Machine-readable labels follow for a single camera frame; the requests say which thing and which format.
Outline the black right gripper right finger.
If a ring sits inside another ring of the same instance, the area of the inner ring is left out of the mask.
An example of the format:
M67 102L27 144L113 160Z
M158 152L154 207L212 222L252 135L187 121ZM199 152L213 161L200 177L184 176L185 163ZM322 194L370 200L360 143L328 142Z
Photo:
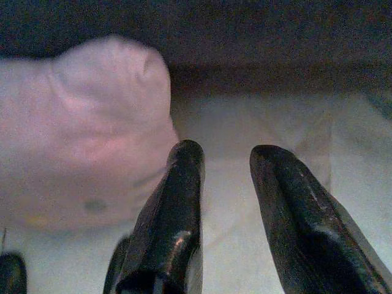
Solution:
M391 273L359 226L293 153L258 145L250 169L285 293L391 292Z

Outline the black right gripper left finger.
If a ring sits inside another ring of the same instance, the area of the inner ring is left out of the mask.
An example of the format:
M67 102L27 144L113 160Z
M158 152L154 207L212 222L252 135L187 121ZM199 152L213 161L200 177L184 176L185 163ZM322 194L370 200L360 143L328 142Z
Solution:
M116 245L104 293L202 292L204 178L202 147L192 140L177 143L133 231Z

